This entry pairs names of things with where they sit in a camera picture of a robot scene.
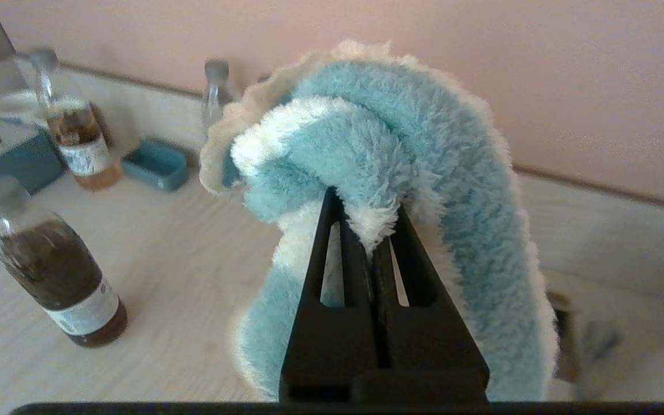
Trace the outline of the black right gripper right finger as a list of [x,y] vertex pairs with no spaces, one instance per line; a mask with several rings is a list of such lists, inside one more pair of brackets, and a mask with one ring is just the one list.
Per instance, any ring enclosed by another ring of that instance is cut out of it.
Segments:
[[488,365],[402,207],[367,285],[377,363],[356,402],[487,402]]

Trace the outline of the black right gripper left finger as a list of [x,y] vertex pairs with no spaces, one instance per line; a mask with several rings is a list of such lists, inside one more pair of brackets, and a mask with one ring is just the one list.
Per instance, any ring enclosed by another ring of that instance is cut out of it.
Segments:
[[[323,304],[322,287],[334,224],[339,225],[344,305]],[[334,188],[325,193],[297,315],[280,372],[282,403],[353,402],[362,375],[387,365],[380,344],[374,263],[350,228]]]

